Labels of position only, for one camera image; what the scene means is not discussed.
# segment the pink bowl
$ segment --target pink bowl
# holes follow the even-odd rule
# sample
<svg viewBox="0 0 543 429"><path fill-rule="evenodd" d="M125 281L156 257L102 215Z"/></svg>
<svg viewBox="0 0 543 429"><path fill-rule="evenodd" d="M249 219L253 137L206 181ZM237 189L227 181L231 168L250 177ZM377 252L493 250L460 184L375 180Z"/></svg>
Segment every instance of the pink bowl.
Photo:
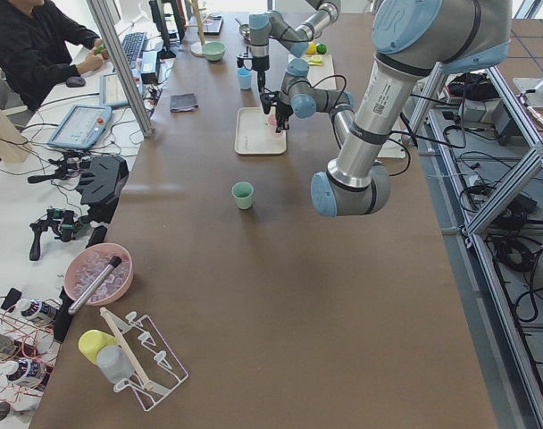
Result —
<svg viewBox="0 0 543 429"><path fill-rule="evenodd" d="M90 270L92 265L95 265L95 264L102 265L103 264L102 261L104 261L104 263L106 264L114 256L117 256L120 259L122 259L122 263L115 270L113 270L111 276L115 275L115 273L118 273L119 270L121 270L121 267L123 265L125 266L128 265L129 268L128 268L126 277L123 276L124 281L122 282L120 286L112 287L114 291L111 292L110 294L107 294L105 298L96 299L95 296L89 298L86 305L104 306L122 297L132 282L132 276L133 276L132 258L130 257L130 254L127 251L127 249L124 248L123 246L120 246L114 243L101 243L101 244L95 244L95 246L91 246L90 248L86 248L81 253L79 253L75 257L75 259L71 261L69 267L67 268L67 272L65 273L65 285L64 285L65 292L67 293L69 298L76 300L82 293L83 289L81 287L78 287L77 284L79 282L79 277L82 275L84 271Z"/></svg>

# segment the computer mouse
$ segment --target computer mouse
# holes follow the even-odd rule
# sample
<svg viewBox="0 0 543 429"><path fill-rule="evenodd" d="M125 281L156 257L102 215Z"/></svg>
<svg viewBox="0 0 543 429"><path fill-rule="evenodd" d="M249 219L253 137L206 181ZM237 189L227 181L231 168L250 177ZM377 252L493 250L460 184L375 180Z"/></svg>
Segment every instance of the computer mouse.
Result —
<svg viewBox="0 0 543 429"><path fill-rule="evenodd" d="M71 76L70 78L67 78L65 85L67 85L69 88L84 87L85 80L80 76Z"/></svg>

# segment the green bowl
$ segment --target green bowl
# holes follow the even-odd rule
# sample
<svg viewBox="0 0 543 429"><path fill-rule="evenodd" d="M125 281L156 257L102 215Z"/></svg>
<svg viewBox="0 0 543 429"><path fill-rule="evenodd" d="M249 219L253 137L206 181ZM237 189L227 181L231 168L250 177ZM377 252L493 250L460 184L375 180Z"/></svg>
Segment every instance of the green bowl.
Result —
<svg viewBox="0 0 543 429"><path fill-rule="evenodd" d="M220 61L226 53L226 46L222 42L206 42L202 46L202 54L208 61Z"/></svg>

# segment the yellow cup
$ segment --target yellow cup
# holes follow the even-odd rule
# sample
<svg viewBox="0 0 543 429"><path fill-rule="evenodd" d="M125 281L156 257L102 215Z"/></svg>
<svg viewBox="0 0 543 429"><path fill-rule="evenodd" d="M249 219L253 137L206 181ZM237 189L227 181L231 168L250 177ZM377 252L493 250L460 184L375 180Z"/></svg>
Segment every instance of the yellow cup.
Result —
<svg viewBox="0 0 543 429"><path fill-rule="evenodd" d="M85 358L92 364L96 365L96 355L99 354L102 348L106 346L116 345L117 340L108 333L92 329L85 332L79 338L79 351L83 353Z"/></svg>

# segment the white drying rack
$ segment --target white drying rack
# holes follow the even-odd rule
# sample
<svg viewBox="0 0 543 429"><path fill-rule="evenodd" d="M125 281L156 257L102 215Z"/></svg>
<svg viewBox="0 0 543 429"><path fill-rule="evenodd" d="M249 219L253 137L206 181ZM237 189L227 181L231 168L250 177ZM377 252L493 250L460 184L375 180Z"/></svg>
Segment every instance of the white drying rack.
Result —
<svg viewBox="0 0 543 429"><path fill-rule="evenodd" d="M125 316L127 320L125 322L105 307L102 307L101 317L106 321L119 346L121 346L130 363L135 368L135 373L130 378L123 378L113 386L115 393L130 387L135 393L141 407L145 411L150 411L188 378L187 370L180 363L148 315L143 315L137 319L137 312L132 311ZM140 346L148 350L152 354L154 362L174 379L171 382L172 386L163 386L148 378L145 370L124 338L124 334L132 329L140 331L138 335Z"/></svg>

